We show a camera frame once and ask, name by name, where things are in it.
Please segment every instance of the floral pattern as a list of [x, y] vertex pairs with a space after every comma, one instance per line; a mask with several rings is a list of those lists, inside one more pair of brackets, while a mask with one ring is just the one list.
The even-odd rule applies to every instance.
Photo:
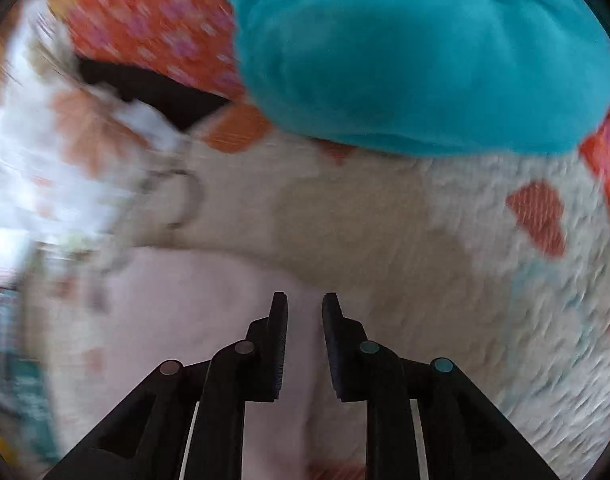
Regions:
[[109, 156], [125, 160], [130, 146], [150, 147], [146, 139], [111, 117], [110, 104], [84, 89], [55, 95], [52, 107], [58, 131], [67, 140], [63, 160], [85, 168], [90, 178], [102, 176]]
[[232, 100], [245, 93], [226, 0], [77, 0], [68, 26], [81, 56], [137, 65]]

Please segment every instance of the teal plush fabric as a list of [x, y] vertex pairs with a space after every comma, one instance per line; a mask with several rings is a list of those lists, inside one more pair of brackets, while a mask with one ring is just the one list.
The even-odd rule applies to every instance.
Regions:
[[583, 0], [229, 1], [243, 81], [294, 133], [555, 154], [610, 106], [610, 40]]

